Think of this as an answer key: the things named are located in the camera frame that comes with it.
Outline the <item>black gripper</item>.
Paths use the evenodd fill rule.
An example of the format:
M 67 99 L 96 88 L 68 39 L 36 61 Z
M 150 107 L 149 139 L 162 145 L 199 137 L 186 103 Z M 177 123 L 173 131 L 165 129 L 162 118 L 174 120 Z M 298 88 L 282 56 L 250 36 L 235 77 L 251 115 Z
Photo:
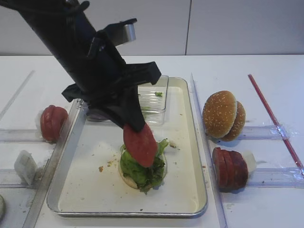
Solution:
M 104 30 L 67 30 L 63 36 L 62 65 L 74 81 L 63 91 L 64 98 L 89 103 L 89 117 L 96 122 L 107 119 L 140 132 L 145 120 L 138 85 L 158 82 L 156 63 L 127 64 Z

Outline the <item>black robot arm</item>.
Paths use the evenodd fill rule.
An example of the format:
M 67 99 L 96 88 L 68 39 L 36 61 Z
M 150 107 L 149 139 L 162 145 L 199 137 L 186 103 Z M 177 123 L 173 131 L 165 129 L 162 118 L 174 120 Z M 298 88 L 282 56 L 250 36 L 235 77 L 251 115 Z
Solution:
M 85 15 L 87 0 L 3 0 L 0 4 L 22 16 L 73 79 L 62 93 L 67 101 L 82 99 L 119 127 L 128 125 L 136 132 L 144 128 L 138 86 L 156 84 L 161 72 L 155 62 L 127 64 L 116 49 L 132 40 L 135 18 L 95 30 Z

